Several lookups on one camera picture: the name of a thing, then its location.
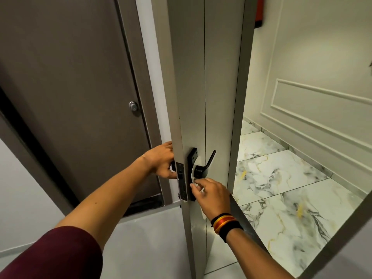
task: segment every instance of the brown door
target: brown door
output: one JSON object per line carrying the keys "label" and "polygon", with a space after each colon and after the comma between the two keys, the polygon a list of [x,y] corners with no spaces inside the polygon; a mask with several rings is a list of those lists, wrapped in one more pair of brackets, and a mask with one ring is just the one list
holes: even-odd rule
{"label": "brown door", "polygon": [[114,0],[0,0],[0,23],[0,86],[81,201],[149,149]]}

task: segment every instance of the forearm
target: forearm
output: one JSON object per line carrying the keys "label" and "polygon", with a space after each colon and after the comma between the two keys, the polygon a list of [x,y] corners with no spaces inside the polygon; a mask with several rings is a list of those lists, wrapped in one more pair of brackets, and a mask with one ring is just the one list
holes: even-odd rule
{"label": "forearm", "polygon": [[115,226],[131,204],[141,182],[150,174],[151,167],[139,157],[91,193],[67,215],[59,226],[75,226],[91,234],[101,249]]}
{"label": "forearm", "polygon": [[293,279],[293,277],[252,241],[243,230],[232,229],[226,237],[245,276],[249,279]]}

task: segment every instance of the black bracelet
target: black bracelet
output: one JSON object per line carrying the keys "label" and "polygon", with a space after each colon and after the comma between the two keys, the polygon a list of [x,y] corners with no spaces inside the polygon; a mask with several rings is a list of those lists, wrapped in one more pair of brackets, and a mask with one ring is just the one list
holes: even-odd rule
{"label": "black bracelet", "polygon": [[211,220],[211,225],[212,225],[211,227],[213,227],[213,224],[216,222],[217,219],[219,219],[221,216],[224,216],[224,215],[231,215],[231,214],[223,213],[223,214],[216,216],[215,218]]}
{"label": "black bracelet", "polygon": [[234,220],[234,221],[230,221],[230,222],[226,223],[224,226],[222,226],[221,229],[220,229],[220,232],[218,234],[220,235],[222,240],[224,242],[226,242],[227,234],[230,232],[230,230],[235,229],[235,228],[239,228],[239,229],[244,230],[243,227],[240,225],[239,221]]}

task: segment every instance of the left hand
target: left hand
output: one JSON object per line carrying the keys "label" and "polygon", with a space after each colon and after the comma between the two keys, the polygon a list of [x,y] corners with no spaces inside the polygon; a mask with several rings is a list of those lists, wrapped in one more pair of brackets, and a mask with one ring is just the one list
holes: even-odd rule
{"label": "left hand", "polygon": [[163,178],[177,179],[177,173],[170,171],[170,163],[174,160],[172,141],[165,142],[142,155],[150,164],[153,172]]}

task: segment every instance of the right hand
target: right hand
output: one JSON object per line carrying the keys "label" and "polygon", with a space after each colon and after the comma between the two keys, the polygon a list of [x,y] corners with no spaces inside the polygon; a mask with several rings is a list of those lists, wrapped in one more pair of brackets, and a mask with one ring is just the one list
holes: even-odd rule
{"label": "right hand", "polygon": [[190,184],[192,193],[210,221],[222,213],[230,213],[230,192],[224,185],[211,178],[197,179],[195,183],[198,186]]}

